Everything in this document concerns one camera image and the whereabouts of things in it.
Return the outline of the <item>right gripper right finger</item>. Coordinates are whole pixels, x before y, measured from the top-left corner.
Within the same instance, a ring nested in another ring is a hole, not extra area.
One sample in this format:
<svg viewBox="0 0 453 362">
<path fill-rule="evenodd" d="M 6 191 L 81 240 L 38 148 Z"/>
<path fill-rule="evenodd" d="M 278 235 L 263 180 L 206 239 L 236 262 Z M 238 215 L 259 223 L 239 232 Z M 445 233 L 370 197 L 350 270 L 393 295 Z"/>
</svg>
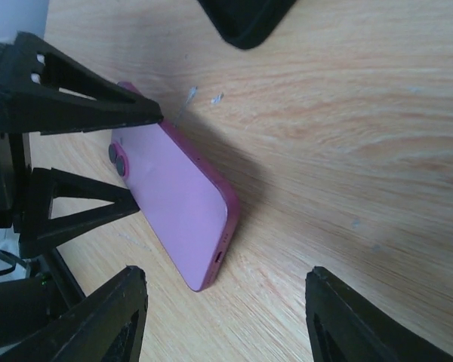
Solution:
<svg viewBox="0 0 453 362">
<path fill-rule="evenodd" d="M 453 361 L 324 267 L 307 273 L 305 298 L 314 361 Z"/>
</svg>

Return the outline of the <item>purple phone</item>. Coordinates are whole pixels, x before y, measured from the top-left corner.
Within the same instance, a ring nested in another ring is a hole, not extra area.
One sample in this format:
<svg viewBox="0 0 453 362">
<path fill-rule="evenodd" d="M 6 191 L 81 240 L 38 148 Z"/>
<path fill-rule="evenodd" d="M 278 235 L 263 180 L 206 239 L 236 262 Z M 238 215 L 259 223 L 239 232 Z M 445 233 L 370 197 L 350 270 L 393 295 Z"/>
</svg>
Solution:
<svg viewBox="0 0 453 362">
<path fill-rule="evenodd" d="M 240 217 L 227 179 L 167 120 L 113 130 L 109 159 L 186 285 L 210 287 Z"/>
</svg>

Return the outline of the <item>black phone case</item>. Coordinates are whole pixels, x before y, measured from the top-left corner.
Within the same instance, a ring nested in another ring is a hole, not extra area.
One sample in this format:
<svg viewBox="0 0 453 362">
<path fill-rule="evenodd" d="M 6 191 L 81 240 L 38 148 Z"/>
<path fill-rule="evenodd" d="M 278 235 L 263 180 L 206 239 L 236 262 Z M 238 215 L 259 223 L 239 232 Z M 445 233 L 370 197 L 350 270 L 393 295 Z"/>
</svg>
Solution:
<svg viewBox="0 0 453 362">
<path fill-rule="evenodd" d="M 220 37 L 246 51 L 261 45 L 295 0 L 198 0 Z"/>
</svg>

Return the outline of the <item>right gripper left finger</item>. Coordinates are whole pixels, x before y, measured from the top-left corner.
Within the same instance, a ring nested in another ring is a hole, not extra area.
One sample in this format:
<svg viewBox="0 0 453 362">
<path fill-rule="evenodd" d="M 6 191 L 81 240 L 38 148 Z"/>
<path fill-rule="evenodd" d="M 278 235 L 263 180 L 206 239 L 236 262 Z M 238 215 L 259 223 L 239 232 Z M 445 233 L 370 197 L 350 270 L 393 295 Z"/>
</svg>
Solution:
<svg viewBox="0 0 453 362">
<path fill-rule="evenodd" d="M 41 278 L 0 283 L 0 361 L 137 361 L 146 323 L 144 271 L 127 266 L 63 314 Z"/>
</svg>

